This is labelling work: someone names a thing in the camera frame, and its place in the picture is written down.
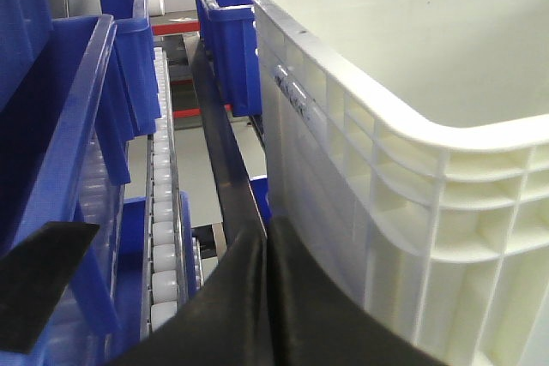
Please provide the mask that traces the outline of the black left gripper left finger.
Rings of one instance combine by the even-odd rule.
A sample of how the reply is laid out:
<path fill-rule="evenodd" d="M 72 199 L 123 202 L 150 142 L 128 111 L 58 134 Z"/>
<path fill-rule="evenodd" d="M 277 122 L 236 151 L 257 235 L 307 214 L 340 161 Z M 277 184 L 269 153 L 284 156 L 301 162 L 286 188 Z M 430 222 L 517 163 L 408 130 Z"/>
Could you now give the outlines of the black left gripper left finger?
<path fill-rule="evenodd" d="M 28 354 L 100 226 L 50 221 L 1 258 L 1 350 Z"/>

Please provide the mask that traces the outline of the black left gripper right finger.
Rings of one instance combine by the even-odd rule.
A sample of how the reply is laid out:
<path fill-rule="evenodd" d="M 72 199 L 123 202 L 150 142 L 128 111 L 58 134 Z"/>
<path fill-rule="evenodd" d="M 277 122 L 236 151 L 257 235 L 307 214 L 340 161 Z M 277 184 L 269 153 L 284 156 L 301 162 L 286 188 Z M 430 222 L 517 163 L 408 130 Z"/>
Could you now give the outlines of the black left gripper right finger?
<path fill-rule="evenodd" d="M 285 218 L 242 231 L 206 285 L 117 365 L 433 365 L 366 314 Z"/>

